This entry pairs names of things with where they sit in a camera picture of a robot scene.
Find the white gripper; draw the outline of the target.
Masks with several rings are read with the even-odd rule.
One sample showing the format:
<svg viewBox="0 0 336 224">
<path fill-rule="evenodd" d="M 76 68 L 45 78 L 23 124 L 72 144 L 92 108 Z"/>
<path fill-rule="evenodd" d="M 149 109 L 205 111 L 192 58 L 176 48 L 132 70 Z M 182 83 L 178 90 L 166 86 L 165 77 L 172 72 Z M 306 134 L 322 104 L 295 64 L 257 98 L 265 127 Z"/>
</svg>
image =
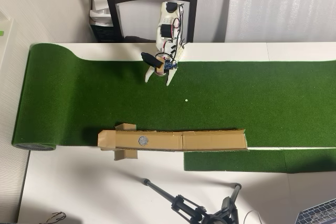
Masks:
<svg viewBox="0 0 336 224">
<path fill-rule="evenodd" d="M 161 57 L 165 60 L 178 62 L 182 59 L 184 55 L 184 46 L 180 39 L 168 39 L 161 38 L 156 41 L 156 47 L 158 49 L 155 54 L 155 58 Z M 172 68 L 168 70 L 166 86 L 168 87 L 171 83 L 177 68 Z M 155 68 L 150 66 L 145 74 L 145 82 L 148 82 L 150 76 L 155 73 Z"/>
</svg>

